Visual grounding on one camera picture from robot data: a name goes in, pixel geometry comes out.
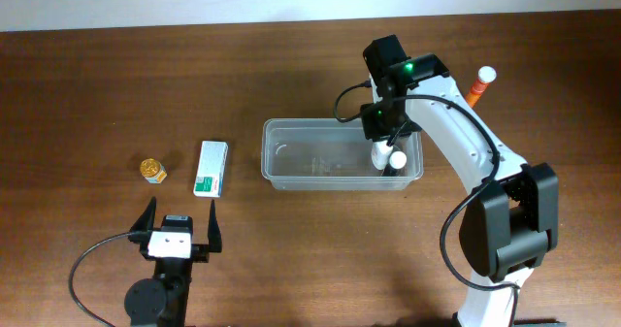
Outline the orange vitamin tube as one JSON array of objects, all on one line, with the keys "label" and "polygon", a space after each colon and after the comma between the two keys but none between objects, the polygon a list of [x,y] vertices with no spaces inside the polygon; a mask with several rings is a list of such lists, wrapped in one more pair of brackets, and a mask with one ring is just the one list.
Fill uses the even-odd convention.
[{"label": "orange vitamin tube", "polygon": [[465,100],[471,108],[475,106],[489,84],[496,78],[497,72],[491,66],[483,66],[478,70],[477,78],[465,96]]}]

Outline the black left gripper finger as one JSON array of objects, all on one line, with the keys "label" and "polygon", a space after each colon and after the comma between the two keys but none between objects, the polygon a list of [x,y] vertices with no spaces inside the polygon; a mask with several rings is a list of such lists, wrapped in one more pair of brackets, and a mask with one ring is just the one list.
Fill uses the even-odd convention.
[{"label": "black left gripper finger", "polygon": [[130,227],[131,235],[128,240],[131,243],[147,243],[153,231],[153,223],[156,213],[156,198],[151,197],[146,209]]},{"label": "black left gripper finger", "polygon": [[217,222],[215,201],[211,200],[208,224],[208,247],[211,253],[222,252],[222,236]]}]

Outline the white lotion bottle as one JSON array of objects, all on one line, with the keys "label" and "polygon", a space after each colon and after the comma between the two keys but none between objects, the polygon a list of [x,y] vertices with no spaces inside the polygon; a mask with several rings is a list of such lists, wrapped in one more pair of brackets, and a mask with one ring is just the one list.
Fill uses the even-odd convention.
[{"label": "white lotion bottle", "polygon": [[383,170],[389,162],[390,155],[393,152],[393,146],[388,145],[387,140],[373,142],[371,157],[374,167]]}]

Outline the dark bottle white cap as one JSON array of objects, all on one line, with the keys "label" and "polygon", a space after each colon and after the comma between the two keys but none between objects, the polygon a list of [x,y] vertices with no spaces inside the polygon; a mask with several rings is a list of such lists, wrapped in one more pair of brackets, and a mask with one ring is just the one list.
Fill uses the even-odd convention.
[{"label": "dark bottle white cap", "polygon": [[382,171],[383,177],[397,177],[408,162],[406,154],[402,151],[393,151],[388,158],[387,165]]}]

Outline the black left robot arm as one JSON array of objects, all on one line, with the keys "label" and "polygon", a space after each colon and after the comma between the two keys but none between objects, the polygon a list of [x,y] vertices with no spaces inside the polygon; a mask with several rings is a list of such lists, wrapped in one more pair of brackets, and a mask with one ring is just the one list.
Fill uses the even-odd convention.
[{"label": "black left robot arm", "polygon": [[193,265],[207,263],[212,253],[222,251],[215,204],[210,204],[205,244],[193,242],[190,216],[167,215],[156,228],[155,213],[156,199],[152,198],[130,228],[129,241],[154,263],[154,271],[128,289],[124,308],[132,326],[183,326]]}]

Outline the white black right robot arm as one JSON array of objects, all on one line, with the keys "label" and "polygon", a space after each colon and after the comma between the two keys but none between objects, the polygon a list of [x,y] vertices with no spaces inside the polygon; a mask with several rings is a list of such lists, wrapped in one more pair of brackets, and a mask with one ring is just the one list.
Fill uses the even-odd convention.
[{"label": "white black right robot arm", "polygon": [[559,180],[546,163],[530,165],[474,112],[434,54],[406,55],[398,38],[363,51],[373,101],[362,106],[363,129],[377,165],[399,138],[426,132],[468,195],[447,217],[440,246],[457,215],[462,251],[472,268],[458,275],[468,293],[456,326],[510,326],[525,280],[558,244]]}]

